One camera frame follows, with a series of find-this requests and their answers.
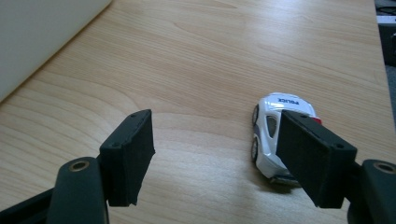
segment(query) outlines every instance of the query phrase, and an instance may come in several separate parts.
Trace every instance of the tire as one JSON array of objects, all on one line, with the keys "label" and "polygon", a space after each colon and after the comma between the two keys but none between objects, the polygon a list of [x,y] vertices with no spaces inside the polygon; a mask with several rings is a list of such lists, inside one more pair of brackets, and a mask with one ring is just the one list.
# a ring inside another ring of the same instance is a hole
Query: tire
[{"label": "tire", "polygon": [[259,118],[259,105],[256,105],[253,110],[253,116],[251,118],[253,126],[256,125],[257,119]]},{"label": "tire", "polygon": [[253,144],[251,146],[251,159],[256,162],[257,160],[257,154],[259,153],[259,142],[257,141],[257,138],[253,139]]}]

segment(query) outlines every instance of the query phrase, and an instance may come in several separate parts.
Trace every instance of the toy car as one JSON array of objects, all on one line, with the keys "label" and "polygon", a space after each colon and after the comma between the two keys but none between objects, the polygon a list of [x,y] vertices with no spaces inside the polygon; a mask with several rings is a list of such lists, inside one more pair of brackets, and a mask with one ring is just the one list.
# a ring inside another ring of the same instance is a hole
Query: toy car
[{"label": "toy car", "polygon": [[321,123],[314,107],[307,101],[292,94],[271,93],[261,98],[253,111],[254,134],[251,158],[271,183],[299,186],[297,180],[276,155],[281,111],[284,109],[305,114]]}]

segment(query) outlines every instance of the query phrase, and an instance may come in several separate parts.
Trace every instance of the light wood grain surface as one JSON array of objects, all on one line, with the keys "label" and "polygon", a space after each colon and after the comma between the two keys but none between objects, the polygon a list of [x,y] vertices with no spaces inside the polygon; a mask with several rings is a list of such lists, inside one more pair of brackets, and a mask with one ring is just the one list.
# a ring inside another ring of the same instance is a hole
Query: light wood grain surface
[{"label": "light wood grain surface", "polygon": [[154,155],[137,207],[112,223],[346,223],[252,164],[250,116],[272,91],[312,103],[358,162],[396,162],[371,0],[114,0],[0,104],[0,210],[96,157],[135,111]]}]

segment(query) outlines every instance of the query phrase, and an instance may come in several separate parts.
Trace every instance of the wooden table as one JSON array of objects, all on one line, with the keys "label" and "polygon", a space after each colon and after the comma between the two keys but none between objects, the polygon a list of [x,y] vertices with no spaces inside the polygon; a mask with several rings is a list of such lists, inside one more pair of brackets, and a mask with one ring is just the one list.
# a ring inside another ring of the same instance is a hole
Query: wooden table
[{"label": "wooden table", "polygon": [[396,162],[371,0],[114,2],[0,105],[0,209],[96,157],[135,111],[153,111],[153,157],[137,207],[111,223],[346,223],[250,159],[250,116],[297,94],[359,149]]}]

